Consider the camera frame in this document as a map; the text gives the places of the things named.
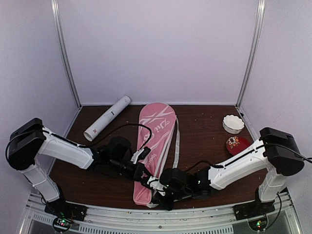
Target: red plate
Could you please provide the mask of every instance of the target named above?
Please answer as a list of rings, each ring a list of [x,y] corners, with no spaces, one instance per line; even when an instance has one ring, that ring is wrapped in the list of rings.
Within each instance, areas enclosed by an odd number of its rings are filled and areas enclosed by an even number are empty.
[[[247,139],[240,136],[232,136],[226,141],[226,148],[233,156],[247,149],[250,145]]]

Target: metal corner post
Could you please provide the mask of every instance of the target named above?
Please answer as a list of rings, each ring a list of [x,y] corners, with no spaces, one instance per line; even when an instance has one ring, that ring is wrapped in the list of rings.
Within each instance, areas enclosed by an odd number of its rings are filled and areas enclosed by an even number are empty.
[[[68,60],[66,47],[65,47],[65,40],[64,40],[64,36],[63,36],[63,30],[62,30],[62,25],[61,25],[61,21],[60,21],[60,15],[59,15],[59,1],[58,0],[51,0],[51,4],[52,4],[52,13],[53,13],[55,26],[57,29],[58,41],[59,41],[59,46],[60,46],[60,51],[61,51],[61,56],[62,56],[66,76],[67,76],[72,94],[74,96],[76,106],[77,106],[77,108],[80,108],[81,103],[80,103],[78,93],[77,93],[77,89],[76,89],[76,86],[74,83],[74,79],[73,79],[72,71],[70,69],[69,60]]]
[[[254,65],[255,53],[259,44],[259,39],[260,39],[260,34],[261,34],[262,24],[263,24],[263,19],[264,19],[265,1],[266,0],[259,0],[259,3],[258,3],[258,12],[256,15],[254,32],[253,32],[253,41],[252,41],[252,46],[250,49],[250,54],[249,54],[249,59],[248,59],[245,75],[244,75],[243,84],[240,89],[238,100],[236,103],[237,108],[240,108],[242,104],[243,97],[244,97],[247,84],[248,84],[248,81],[252,72],[252,68]]]

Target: white strap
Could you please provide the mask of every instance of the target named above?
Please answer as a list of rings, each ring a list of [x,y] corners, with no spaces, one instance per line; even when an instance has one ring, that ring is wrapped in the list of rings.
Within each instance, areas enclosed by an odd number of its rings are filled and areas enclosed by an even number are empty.
[[[175,161],[172,168],[177,168],[177,164],[179,163],[179,155],[180,155],[180,131],[179,131],[179,121],[176,118],[176,140],[175,140]]]

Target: robotic arm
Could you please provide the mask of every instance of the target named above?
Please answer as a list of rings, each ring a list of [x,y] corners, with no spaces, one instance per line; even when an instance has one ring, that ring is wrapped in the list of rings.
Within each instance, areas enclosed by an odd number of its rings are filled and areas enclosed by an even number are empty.
[[[88,148],[52,133],[38,118],[12,133],[6,153],[10,166],[20,171],[39,190],[46,202],[46,212],[80,221],[84,220],[86,207],[66,202],[60,187],[36,162],[37,154],[55,157],[88,171],[103,173],[112,169],[156,191],[152,202],[167,210],[173,208],[175,201],[208,198],[234,181],[267,168],[268,174],[256,191],[256,200],[234,207],[236,218],[243,219],[274,211],[275,195],[287,176],[298,173],[304,166],[301,158],[285,149],[299,152],[292,135],[272,128],[265,128],[260,134],[261,138],[249,148],[226,161],[194,175],[178,168],[168,168],[159,179],[139,162],[150,152],[147,147],[137,151],[131,160],[124,160],[131,144],[123,137],[114,137],[108,145],[97,149]]]

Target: floral pattern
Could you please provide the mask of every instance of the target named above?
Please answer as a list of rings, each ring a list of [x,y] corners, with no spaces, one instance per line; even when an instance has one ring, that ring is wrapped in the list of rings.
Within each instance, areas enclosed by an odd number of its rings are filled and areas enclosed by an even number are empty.
[[[233,137],[230,137],[226,143],[230,146],[230,148],[232,149],[233,147],[239,145],[239,139],[238,139],[238,136],[233,136]]]

